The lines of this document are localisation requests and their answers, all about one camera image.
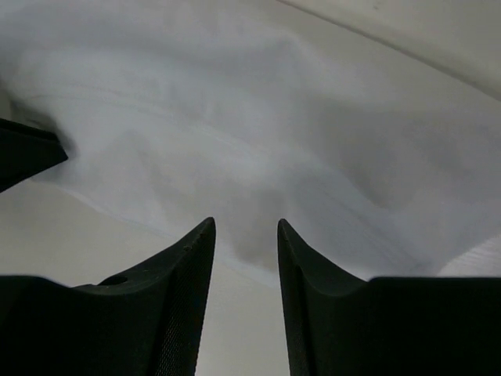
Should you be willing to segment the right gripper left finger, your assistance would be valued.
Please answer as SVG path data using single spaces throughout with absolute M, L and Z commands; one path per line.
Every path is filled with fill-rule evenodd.
M 205 219 L 97 285 L 1 278 L 4 375 L 192 375 L 214 260 Z

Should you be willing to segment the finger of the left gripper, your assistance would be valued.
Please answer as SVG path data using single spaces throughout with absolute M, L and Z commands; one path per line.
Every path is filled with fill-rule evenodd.
M 56 134 L 1 119 L 1 192 L 68 159 Z

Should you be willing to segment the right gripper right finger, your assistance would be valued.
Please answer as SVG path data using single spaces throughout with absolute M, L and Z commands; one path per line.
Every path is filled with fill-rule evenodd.
M 277 228 L 292 375 L 497 375 L 497 278 L 361 280 Z

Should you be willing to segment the white skirt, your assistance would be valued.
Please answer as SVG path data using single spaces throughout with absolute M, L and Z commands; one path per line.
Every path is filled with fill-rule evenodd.
M 276 1 L 4 1 L 1 82 L 97 210 L 276 280 L 276 225 L 368 280 L 500 274 L 500 103 Z

